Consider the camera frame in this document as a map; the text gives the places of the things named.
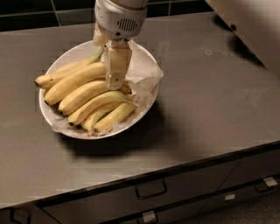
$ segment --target banana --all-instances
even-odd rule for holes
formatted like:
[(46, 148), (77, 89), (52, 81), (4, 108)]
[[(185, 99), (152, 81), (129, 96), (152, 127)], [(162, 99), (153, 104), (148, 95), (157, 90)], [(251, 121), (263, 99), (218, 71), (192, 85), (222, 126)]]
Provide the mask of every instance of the banana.
[(86, 84), (89, 81), (105, 77), (106, 67), (104, 62), (96, 62), (85, 66), (67, 77), (60, 80), (51, 87), (45, 94), (45, 103), (48, 105), (56, 104), (63, 100), (76, 88)]
[(128, 115), (130, 115), (137, 106), (133, 103), (124, 102), (111, 113), (106, 115), (103, 119), (94, 126), (94, 135), (99, 136), (102, 132), (110, 132), (113, 129), (114, 123), (122, 122)]
[(90, 81), (66, 96), (59, 104), (59, 112), (63, 116), (69, 115), (91, 98), (106, 91), (108, 90), (105, 80)]
[(75, 110), (69, 117), (71, 126), (80, 124), (94, 109), (108, 102), (130, 102), (127, 96), (120, 91), (108, 91), (99, 94)]
[(121, 102), (112, 101), (94, 109), (94, 111), (91, 112), (90, 115), (81, 123), (81, 127), (84, 130), (87, 130), (89, 136), (92, 136), (93, 127), (95, 124), (107, 113), (111, 112), (113, 109), (116, 109), (119, 105), (121, 105)]
[(101, 60), (103, 51), (104, 48), (100, 48), (98, 52), (96, 52), (92, 56), (85, 58), (82, 61), (66, 64), (63, 67), (60, 67), (54, 73), (40, 75), (35, 80), (36, 86), (43, 89), (50, 89), (51, 87), (53, 87), (54, 84), (58, 83), (61, 79), (67, 77), (73, 72), (83, 67), (86, 67), (87, 65), (90, 65), (92, 63), (99, 62)]

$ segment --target black tile wall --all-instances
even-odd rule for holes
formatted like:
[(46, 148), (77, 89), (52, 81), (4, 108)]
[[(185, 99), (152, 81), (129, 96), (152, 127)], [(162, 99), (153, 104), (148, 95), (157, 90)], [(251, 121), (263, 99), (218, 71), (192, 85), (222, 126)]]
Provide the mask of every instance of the black tile wall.
[[(0, 32), (93, 23), (95, 0), (0, 0)], [(204, 0), (149, 0), (147, 17), (211, 11)]]

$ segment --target gray countertop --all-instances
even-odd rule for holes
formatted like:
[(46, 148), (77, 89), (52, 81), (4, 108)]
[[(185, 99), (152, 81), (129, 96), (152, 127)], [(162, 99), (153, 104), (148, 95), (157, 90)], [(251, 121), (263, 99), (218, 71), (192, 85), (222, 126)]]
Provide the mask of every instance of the gray countertop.
[(92, 24), (0, 33), (0, 208), (280, 139), (280, 80), (213, 13), (149, 18), (136, 42), (164, 71), (149, 113), (98, 141), (52, 131), (34, 79)]

